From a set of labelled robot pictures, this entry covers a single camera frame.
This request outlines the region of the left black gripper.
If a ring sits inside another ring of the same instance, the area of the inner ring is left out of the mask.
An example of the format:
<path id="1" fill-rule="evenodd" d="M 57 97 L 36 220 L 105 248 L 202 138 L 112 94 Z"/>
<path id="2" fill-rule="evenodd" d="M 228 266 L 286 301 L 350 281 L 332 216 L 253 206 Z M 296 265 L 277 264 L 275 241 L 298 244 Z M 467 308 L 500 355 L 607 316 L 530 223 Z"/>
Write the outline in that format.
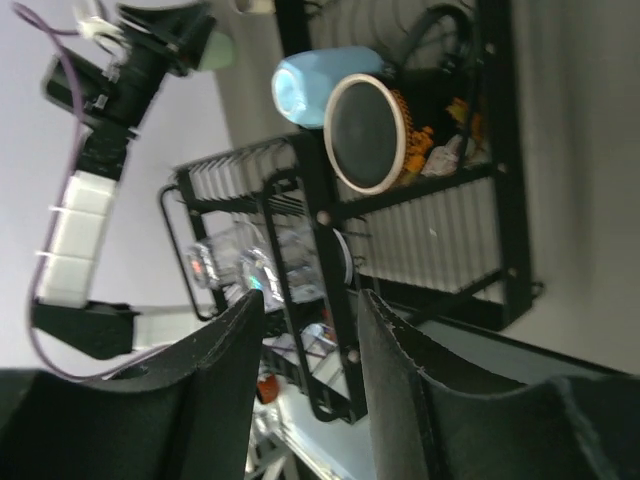
<path id="1" fill-rule="evenodd" d="M 207 1 L 162 8 L 119 3 L 117 13 L 128 46 L 119 76 L 127 99 L 152 100 L 168 74 L 197 70 L 215 28 Z"/>

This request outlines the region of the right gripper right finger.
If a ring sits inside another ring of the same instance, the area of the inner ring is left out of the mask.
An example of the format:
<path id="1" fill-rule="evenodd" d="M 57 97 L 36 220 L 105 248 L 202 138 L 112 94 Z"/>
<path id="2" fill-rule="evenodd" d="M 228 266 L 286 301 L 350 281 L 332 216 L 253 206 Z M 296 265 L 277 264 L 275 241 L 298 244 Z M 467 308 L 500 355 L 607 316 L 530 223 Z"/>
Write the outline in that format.
<path id="1" fill-rule="evenodd" d="M 421 331 L 358 298 L 380 479 L 635 479 L 639 379 L 467 325 Z"/>

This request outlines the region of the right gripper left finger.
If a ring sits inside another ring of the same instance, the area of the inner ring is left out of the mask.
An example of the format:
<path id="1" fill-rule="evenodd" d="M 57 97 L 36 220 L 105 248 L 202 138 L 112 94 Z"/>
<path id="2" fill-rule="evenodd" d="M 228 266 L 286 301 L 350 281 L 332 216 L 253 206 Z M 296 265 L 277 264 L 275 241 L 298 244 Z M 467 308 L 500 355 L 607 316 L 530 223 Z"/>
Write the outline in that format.
<path id="1" fill-rule="evenodd" d="M 240 479 L 264 331 L 259 291 L 108 380 L 1 373 L 5 479 Z"/>

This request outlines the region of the light blue ceramic mug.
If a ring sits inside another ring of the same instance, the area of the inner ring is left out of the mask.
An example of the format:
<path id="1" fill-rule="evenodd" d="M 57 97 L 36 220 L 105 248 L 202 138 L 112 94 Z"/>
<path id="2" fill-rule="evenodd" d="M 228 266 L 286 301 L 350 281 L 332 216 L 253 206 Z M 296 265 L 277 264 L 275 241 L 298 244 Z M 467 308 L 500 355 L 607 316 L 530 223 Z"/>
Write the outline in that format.
<path id="1" fill-rule="evenodd" d="M 300 52 L 284 58 L 271 78 L 276 110 L 289 122 L 322 129 L 329 96 L 345 77 L 377 72 L 383 58 L 365 46 L 346 46 Z"/>

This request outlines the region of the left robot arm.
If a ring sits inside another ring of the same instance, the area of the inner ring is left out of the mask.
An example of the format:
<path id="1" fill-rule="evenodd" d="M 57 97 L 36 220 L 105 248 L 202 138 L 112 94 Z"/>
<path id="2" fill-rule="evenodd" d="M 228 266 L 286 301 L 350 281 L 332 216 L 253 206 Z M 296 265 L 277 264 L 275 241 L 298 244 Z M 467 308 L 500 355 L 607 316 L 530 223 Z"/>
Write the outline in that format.
<path id="1" fill-rule="evenodd" d="M 62 47 L 44 81 L 44 95 L 78 124 L 62 192 L 35 274 L 30 328 L 98 360 L 132 350 L 136 311 L 95 302 L 89 290 L 128 146 L 168 74 L 198 69 L 216 20 L 206 1 L 163 8 L 118 5 L 110 22 L 81 15 L 80 34 L 117 48 L 98 67 Z"/>

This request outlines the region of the red and black skull mug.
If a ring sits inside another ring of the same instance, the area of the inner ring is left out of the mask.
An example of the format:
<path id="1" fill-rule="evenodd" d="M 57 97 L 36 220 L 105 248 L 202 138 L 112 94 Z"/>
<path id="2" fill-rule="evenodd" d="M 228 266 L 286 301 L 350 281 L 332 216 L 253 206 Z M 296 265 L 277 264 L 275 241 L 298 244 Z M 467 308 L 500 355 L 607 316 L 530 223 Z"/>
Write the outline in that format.
<path id="1" fill-rule="evenodd" d="M 409 61 L 446 21 L 450 46 L 437 65 Z M 455 173 L 485 146 L 481 73 L 470 62 L 474 29 L 451 4 L 426 9 L 379 71 L 340 80 L 325 109 L 324 145 L 333 170 L 351 189 L 376 195 L 422 177 Z"/>

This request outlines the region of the small clear glass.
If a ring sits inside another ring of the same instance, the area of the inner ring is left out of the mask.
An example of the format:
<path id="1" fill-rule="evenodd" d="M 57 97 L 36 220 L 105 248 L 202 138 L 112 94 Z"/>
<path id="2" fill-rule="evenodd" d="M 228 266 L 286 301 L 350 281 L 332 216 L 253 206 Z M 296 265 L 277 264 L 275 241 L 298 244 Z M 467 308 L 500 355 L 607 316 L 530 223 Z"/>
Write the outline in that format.
<path id="1" fill-rule="evenodd" d="M 278 234 L 278 242 L 292 301 L 302 304 L 322 299 L 325 290 L 318 271 L 311 227 L 302 224 L 282 230 Z M 261 240 L 240 253 L 236 271 L 241 287 L 263 292 L 267 313 L 284 308 L 284 289 L 278 277 L 273 252 L 266 240 Z"/>
<path id="2" fill-rule="evenodd" d="M 237 262 L 241 253 L 263 240 L 250 222 L 232 227 L 194 243 L 186 252 L 186 264 L 201 289 L 219 289 L 237 282 Z"/>

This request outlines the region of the mint green plastic cup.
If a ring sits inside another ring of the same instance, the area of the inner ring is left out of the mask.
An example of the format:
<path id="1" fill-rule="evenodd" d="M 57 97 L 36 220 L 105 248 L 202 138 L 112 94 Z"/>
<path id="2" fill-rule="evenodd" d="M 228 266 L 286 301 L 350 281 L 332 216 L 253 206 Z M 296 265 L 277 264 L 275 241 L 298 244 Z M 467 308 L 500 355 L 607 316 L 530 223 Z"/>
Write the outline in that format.
<path id="1" fill-rule="evenodd" d="M 197 66 L 197 71 L 215 71 L 231 66 L 235 58 L 235 43 L 220 31 L 213 31 Z"/>

